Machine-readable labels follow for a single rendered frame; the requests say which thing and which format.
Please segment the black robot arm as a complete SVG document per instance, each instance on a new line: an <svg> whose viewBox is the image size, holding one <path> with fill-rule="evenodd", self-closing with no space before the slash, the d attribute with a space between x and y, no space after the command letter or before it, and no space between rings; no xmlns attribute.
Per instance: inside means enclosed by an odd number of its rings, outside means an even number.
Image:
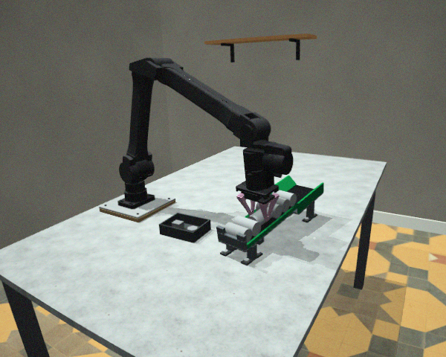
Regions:
<svg viewBox="0 0 446 357"><path fill-rule="evenodd" d="M274 185L274 176L282 178L282 174L291 172L294 163L291 147L268 141L271 125L261 115L219 94L170 58L140 59L129 63L129 70L133 81L132 110L129 147L119 166L126 188L125 198L117 201L119 206L135 209L155 200L144 183L155 171L152 153L147 150L153 80L174 89L233 132L240 139L240 146L247 147L243 149L245 169L250 173L265 171L266 189Z"/></svg>

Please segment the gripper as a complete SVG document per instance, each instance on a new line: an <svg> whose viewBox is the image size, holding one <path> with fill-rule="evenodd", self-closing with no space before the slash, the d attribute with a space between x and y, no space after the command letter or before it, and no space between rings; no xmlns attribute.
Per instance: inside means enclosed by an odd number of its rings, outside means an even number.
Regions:
<svg viewBox="0 0 446 357"><path fill-rule="evenodd" d="M279 194L276 193L279 191L279 186L274 184L266 189L264 170L252 171L250 173L250 171L245 169L245 181L236 186L237 191L241 191L241 193L236 198L248 212L249 216L254 213L255 202L258 202L264 220L267 222L270 219L274 205L279 198ZM251 201L251 209L248 207L246 199ZM269 203L270 205L268 205Z"/></svg>

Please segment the white cylinder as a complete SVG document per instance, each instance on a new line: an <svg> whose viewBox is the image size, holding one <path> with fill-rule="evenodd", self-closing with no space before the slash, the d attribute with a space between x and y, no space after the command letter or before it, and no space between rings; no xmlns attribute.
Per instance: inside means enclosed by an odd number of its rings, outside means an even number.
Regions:
<svg viewBox="0 0 446 357"><path fill-rule="evenodd" d="M234 224L241 225L242 227L249 228L252 230L252 236L257 236L261 231L261 223L254 221L252 219L245 218L243 216L237 216L234 221Z"/></svg>
<svg viewBox="0 0 446 357"><path fill-rule="evenodd" d="M279 197L284 198L284 199L288 199L290 202L290 206L293 207L297 201L297 195L294 193L289 193L289 192L285 192L282 190L279 190L278 192L276 192L277 194L279 194Z"/></svg>
<svg viewBox="0 0 446 357"><path fill-rule="evenodd" d="M237 225L232 222L228 222L225 225L225 231L227 234L233 235L235 237L238 233L246 235L247 243L251 240L251 237L252 237L251 229L242 227L241 225Z"/></svg>

